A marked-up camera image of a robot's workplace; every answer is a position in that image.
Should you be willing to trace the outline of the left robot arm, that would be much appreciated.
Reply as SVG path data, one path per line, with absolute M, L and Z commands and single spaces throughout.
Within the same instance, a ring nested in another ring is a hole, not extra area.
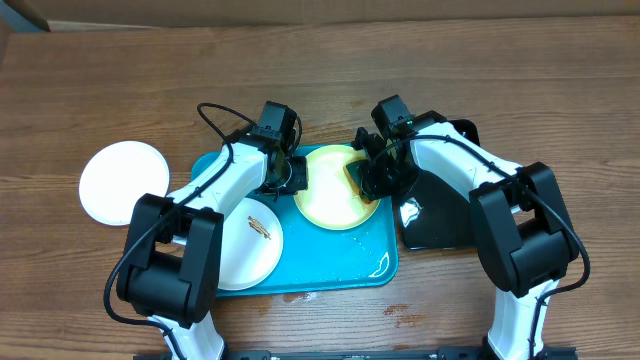
M 221 359 L 226 344 L 210 308 L 219 284 L 223 225 L 251 192 L 290 195 L 307 187 L 307 164 L 278 144 L 226 145 L 198 177 L 167 197 L 135 204 L 122 257 L 103 303 L 118 321 L 158 329 L 171 359 Z M 111 297 L 138 318 L 115 313 Z

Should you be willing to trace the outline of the white plate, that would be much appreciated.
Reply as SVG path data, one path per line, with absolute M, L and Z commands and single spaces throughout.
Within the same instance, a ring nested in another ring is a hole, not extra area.
M 276 268 L 284 234 L 276 214 L 245 198 L 225 220 L 218 288 L 240 291 L 265 280 Z
M 79 198 L 97 222 L 125 226 L 140 197 L 147 193 L 164 197 L 169 184 L 169 166 L 158 150 L 139 141 L 121 141 L 103 148 L 86 164 Z

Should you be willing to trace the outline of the green yellow sponge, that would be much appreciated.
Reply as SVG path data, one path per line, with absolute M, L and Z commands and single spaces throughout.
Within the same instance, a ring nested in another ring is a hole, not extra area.
M 350 162 L 344 166 L 344 173 L 347 177 L 349 186 L 352 191 L 365 204 L 370 204 L 371 200 L 364 194 L 362 190 L 362 168 L 368 163 L 366 159 L 359 159 Z

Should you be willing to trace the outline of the green rimmed plate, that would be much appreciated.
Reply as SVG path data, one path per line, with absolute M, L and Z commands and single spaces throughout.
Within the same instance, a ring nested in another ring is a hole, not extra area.
M 328 230 L 347 230 L 366 222 L 380 201 L 363 200 L 346 166 L 366 160 L 362 150 L 347 145 L 321 146 L 306 155 L 308 185 L 294 196 L 302 215 Z

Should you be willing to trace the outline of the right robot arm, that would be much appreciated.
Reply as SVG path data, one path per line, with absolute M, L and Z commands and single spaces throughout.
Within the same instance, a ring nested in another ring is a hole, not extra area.
M 541 162 L 522 166 L 482 149 L 475 125 L 435 111 L 412 115 L 377 107 L 378 131 L 359 128 L 351 145 L 365 154 L 346 173 L 361 198 L 401 195 L 424 235 L 464 234 L 496 287 L 492 325 L 481 346 L 441 349 L 444 359 L 574 359 L 573 348 L 542 340 L 552 296 L 569 264 L 584 257 L 557 180 Z

